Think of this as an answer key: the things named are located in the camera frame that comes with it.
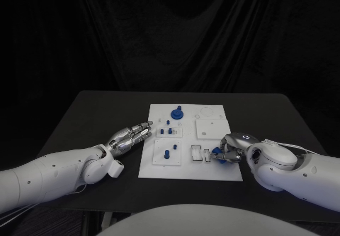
black table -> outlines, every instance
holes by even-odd
[[[232,132],[252,134],[325,151],[281,94],[160,93],[83,91],[62,118],[39,156],[106,143],[112,134],[147,121],[151,103],[222,104]],[[108,175],[82,193],[63,196],[42,206],[117,212],[141,212],[173,204],[236,207],[282,220],[340,222],[340,213],[295,198],[287,191],[266,190],[253,179],[245,160],[243,182],[138,178],[143,144],[121,156],[125,169]]]

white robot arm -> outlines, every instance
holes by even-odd
[[[210,157],[228,162],[246,157],[262,187],[271,191],[287,190],[304,201],[340,212],[340,158],[313,153],[295,156],[279,143],[259,142],[243,133],[228,134],[220,149],[223,153],[212,153]]]
[[[124,165],[115,157],[151,136],[151,121],[125,128],[106,145],[42,156],[23,166],[0,172],[0,213],[47,202],[96,183],[108,174],[118,177]]]

blue knob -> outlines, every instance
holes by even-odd
[[[170,152],[168,150],[166,150],[164,159],[168,159],[168,158],[170,158]]]
[[[222,150],[219,149],[219,147],[216,147],[213,150],[212,150],[212,153],[223,153]]]
[[[177,106],[177,109],[171,111],[171,118],[181,119],[183,116],[184,116],[184,113],[181,111],[181,106]]]

white plate with holes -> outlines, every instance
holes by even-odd
[[[181,119],[174,120],[170,116],[170,113],[179,105],[181,106],[184,116]],[[148,120],[154,122],[150,131],[153,136],[144,141],[138,173],[140,178],[242,181],[238,163],[220,164],[216,159],[212,159],[210,162],[207,162],[204,156],[204,149],[212,151],[212,149],[219,146],[219,142],[225,134],[230,133],[222,105],[151,104]],[[209,122],[215,130],[217,130],[217,132],[212,132],[210,130],[204,131],[209,133],[210,138],[213,139],[197,139],[196,120],[207,120],[206,122]],[[163,127],[181,128],[181,137],[174,137],[174,135],[173,138],[170,138],[157,135],[157,132],[160,132],[160,128]],[[158,143],[158,147],[161,149],[160,153],[155,152],[157,140],[161,140]],[[180,141],[180,158],[179,156],[173,155],[174,152],[170,150],[170,159],[171,157],[174,159],[171,165],[168,165],[168,163],[171,163],[170,159],[170,161],[161,159],[164,158],[166,149],[170,148],[167,141],[163,142],[163,140],[173,140],[174,142]],[[200,163],[193,163],[191,145],[202,147],[200,154],[203,161]]]

black backdrop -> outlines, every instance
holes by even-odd
[[[278,92],[340,156],[338,22],[337,0],[16,1],[3,144],[33,159],[83,89]]]

